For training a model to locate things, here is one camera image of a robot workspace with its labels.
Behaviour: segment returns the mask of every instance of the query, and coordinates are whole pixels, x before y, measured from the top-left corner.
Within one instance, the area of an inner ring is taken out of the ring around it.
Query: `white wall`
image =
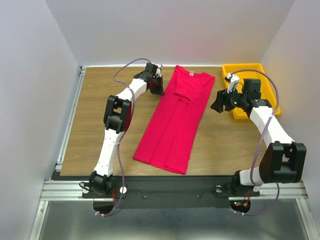
[[[46,0],[82,66],[259,62],[294,0]]]
[[[281,124],[307,147],[302,178],[320,231],[319,9],[319,0],[296,0],[262,64],[279,89]]]
[[[0,7],[0,238],[29,239],[54,169],[78,64],[43,0]]]

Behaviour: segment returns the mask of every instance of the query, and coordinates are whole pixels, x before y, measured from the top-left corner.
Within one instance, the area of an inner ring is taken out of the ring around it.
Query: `yellow tray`
[[[225,83],[225,86],[228,87],[229,83],[224,80],[226,75],[228,73],[234,72],[236,70],[241,70],[241,69],[256,69],[261,72],[265,72],[264,68],[260,63],[238,63],[238,64],[223,64],[222,65],[222,77],[223,81]],[[259,74],[258,72],[254,71],[242,71],[238,72],[236,74],[240,78],[240,83],[244,83],[244,78],[245,79],[260,79],[261,80],[261,99],[267,99],[272,108],[275,109],[276,107],[276,97],[275,94],[271,88],[269,80],[264,77],[263,75]],[[242,92],[242,85],[238,84],[237,85],[237,90],[238,93]],[[235,109],[232,110],[233,116],[235,119],[247,119],[248,116],[247,114],[241,109],[236,107]],[[278,110],[276,111],[275,115],[279,115],[281,113],[280,107],[278,107]]]

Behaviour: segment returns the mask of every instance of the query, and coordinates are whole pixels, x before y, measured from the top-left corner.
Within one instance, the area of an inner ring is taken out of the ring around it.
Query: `red shirt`
[[[186,174],[199,121],[215,77],[176,66],[133,155],[133,159],[177,174]]]

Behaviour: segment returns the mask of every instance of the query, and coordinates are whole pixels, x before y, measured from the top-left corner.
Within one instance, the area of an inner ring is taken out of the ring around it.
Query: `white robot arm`
[[[144,92],[147,91],[147,83],[139,78],[132,79],[129,87],[134,92],[135,100]],[[133,95],[131,91],[126,88],[121,93],[116,95],[119,99],[129,100],[132,102]],[[94,171],[100,176],[106,175],[107,177],[113,174],[113,166],[114,166],[114,158],[117,151],[117,145],[119,144],[119,140],[123,136],[124,131],[117,133],[114,129],[104,129],[104,140],[100,153],[100,157],[97,165],[94,168]]]
[[[141,94],[150,90],[152,94],[164,94],[162,65],[147,63],[145,70],[135,75],[129,88],[116,96],[107,99],[103,122],[104,140],[100,157],[89,178],[89,187],[97,192],[109,192],[113,174],[114,159],[117,145],[125,131],[128,130],[132,119],[133,97],[136,100]]]
[[[261,99],[261,81],[244,79],[242,93],[235,88],[239,82],[236,74],[228,74],[225,80],[229,87],[217,92],[211,108],[218,113],[224,109],[231,111],[241,108],[262,134],[272,115],[273,109],[266,99]],[[281,127],[275,116],[272,117],[263,137],[267,150],[259,167],[236,171],[232,178],[234,189],[240,186],[262,185],[265,183],[297,183],[301,180],[307,149],[303,143],[296,143]]]

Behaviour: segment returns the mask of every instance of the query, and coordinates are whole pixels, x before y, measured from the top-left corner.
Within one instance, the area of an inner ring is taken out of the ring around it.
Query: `wooden board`
[[[207,72],[215,76],[215,83],[194,140],[187,175],[231,175],[237,170],[249,169],[260,139],[260,133],[250,120],[235,120],[231,112],[217,113],[210,109],[217,91],[225,88],[220,67],[187,67],[195,73]],[[103,117],[109,95],[120,93],[124,86],[113,82],[118,68],[87,68],[74,121],[68,140],[62,176],[88,176],[97,164],[103,139]],[[127,67],[118,79],[131,82],[143,68]],[[173,67],[163,70],[164,89],[173,74]],[[160,100],[149,91],[136,101],[130,128],[120,147],[121,160],[127,176],[176,175],[132,159],[144,131]],[[263,145],[259,159],[266,147]],[[113,174],[121,175],[115,159]]]

